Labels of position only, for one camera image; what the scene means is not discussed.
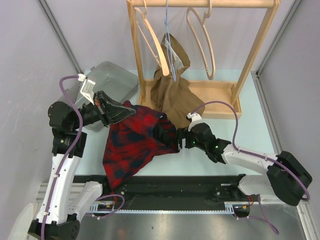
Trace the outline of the red plaid cloth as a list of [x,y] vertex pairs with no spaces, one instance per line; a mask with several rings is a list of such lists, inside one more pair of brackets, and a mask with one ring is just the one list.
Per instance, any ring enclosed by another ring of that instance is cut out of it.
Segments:
[[136,113],[110,126],[102,158],[112,190],[135,175],[153,157],[179,152],[177,129],[165,113],[133,105],[128,100],[124,105]]

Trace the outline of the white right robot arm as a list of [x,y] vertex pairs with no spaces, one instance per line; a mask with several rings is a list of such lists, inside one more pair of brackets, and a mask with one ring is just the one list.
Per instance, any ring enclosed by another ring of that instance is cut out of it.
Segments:
[[236,165],[257,173],[240,177],[230,188],[235,200],[242,201],[248,195],[275,195],[282,202],[297,206],[307,199],[306,190],[313,178],[292,153],[262,154],[235,148],[230,141],[215,137],[204,122],[186,127],[183,133],[187,149],[198,148],[214,163]]

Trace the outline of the light blue wire hanger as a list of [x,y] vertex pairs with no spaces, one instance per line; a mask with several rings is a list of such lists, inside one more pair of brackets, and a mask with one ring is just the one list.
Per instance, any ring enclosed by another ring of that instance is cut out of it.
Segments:
[[178,57],[177,53],[173,50],[172,43],[171,43],[171,34],[169,30],[169,22],[168,22],[168,1],[165,1],[165,18],[164,18],[164,26],[165,26],[165,40],[164,45],[166,47],[167,52],[167,60],[170,67],[170,72],[172,73],[172,77],[174,82],[177,81],[177,75],[176,72],[178,68],[182,67],[182,61]]

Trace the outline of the brown skirt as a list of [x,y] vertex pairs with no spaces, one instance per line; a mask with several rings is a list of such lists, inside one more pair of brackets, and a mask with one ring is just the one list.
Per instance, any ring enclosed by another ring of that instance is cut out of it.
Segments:
[[187,53],[173,35],[170,35],[170,43],[172,50],[167,50],[165,37],[162,38],[160,45],[164,56],[172,57],[176,79],[172,73],[164,76],[158,66],[153,75],[150,100],[153,109],[164,112],[178,129],[189,125],[187,114],[200,107],[197,113],[202,115],[205,108],[204,102],[190,90],[190,82],[182,77],[191,64]]

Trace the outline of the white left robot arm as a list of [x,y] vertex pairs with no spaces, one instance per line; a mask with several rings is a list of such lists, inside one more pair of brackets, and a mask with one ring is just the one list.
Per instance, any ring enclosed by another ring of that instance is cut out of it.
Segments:
[[[177,129],[161,111],[129,101],[117,102],[104,91],[84,93],[87,102],[54,102],[48,109],[52,129],[52,167],[42,205],[28,234],[39,240],[74,240],[94,201],[113,196],[113,190],[136,174],[153,157],[177,153]],[[69,202],[87,134],[83,127],[101,122],[109,128],[104,177],[93,176]]]

